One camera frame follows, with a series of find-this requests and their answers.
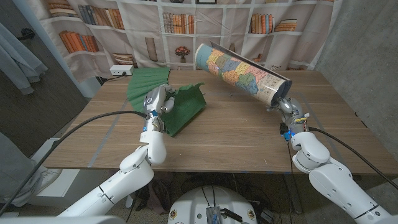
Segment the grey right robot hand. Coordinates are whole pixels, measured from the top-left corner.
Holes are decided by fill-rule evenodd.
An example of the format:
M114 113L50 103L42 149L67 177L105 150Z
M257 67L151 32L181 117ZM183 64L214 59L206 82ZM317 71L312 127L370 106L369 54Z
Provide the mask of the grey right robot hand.
M281 98L267 111L278 111L282 116L282 122L289 128L291 134L305 131L305 113L296 99Z

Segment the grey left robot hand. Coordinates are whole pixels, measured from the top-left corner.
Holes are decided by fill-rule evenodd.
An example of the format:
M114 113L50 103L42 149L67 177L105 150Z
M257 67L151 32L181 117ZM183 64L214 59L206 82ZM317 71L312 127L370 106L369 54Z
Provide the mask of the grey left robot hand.
M160 116L163 113L171 112L174 108L175 98L170 96L167 100L166 97L168 93L173 94L174 92L175 90L168 84L162 84L149 91L144 99L145 114Z

